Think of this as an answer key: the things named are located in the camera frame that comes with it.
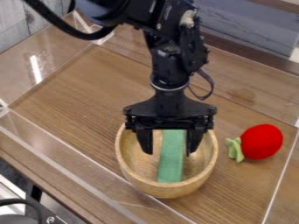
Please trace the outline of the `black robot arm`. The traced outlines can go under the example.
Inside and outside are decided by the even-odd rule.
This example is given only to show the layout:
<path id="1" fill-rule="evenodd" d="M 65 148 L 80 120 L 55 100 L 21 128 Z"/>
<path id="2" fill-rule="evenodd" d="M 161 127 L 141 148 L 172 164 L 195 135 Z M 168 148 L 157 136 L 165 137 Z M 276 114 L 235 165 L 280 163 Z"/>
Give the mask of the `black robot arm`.
<path id="1" fill-rule="evenodd" d="M 76 0 L 92 23 L 105 28 L 132 25 L 144 34 L 152 56 L 153 96 L 124 107 L 125 128 L 147 154 L 153 153 L 155 130 L 185 130 L 185 152 L 197 150 L 203 135 L 213 128 L 216 109 L 203 101 L 209 97 L 185 96 L 195 74 L 211 77 L 201 67 L 209 50 L 200 32 L 199 8 L 192 0 Z"/>

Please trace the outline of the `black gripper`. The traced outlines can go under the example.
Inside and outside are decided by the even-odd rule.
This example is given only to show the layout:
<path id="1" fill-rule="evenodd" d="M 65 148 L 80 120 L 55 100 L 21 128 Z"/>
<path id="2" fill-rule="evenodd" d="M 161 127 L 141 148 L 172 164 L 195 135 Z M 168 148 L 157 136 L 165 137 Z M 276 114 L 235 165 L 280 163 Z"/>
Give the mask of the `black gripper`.
<path id="1" fill-rule="evenodd" d="M 156 91 L 148 100 L 124 107 L 125 129 L 136 131 L 137 142 L 148 155 L 153 154 L 152 130 L 187 130 L 185 153 L 191 155 L 205 131 L 213 129 L 216 112 L 212 105 L 195 101 L 181 90 Z"/>

